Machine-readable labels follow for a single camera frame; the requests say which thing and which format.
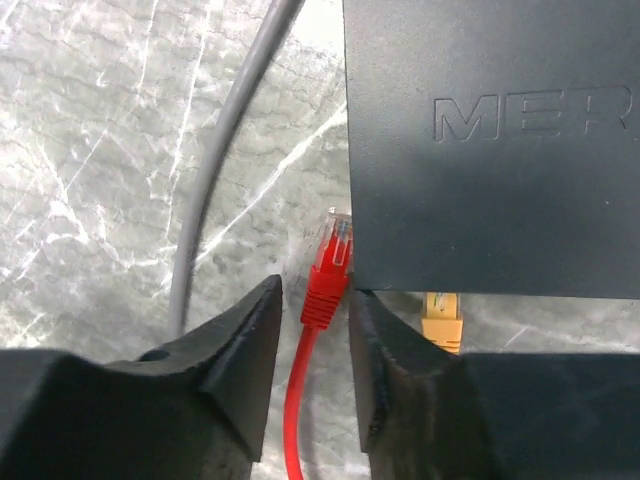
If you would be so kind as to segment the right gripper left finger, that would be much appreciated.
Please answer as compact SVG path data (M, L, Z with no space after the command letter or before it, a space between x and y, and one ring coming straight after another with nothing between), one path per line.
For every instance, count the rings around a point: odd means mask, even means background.
M5 479L246 479L262 455L282 281L133 361L1 353Z

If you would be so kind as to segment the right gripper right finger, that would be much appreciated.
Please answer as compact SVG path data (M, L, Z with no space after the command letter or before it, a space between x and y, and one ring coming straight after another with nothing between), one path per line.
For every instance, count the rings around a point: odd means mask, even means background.
M375 479L635 479L634 354L455 355L349 294L360 445Z

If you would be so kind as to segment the black network switch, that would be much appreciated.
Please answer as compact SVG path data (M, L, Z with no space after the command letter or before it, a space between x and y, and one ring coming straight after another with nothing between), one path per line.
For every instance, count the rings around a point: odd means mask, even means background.
M639 295L639 5L347 1L354 283Z

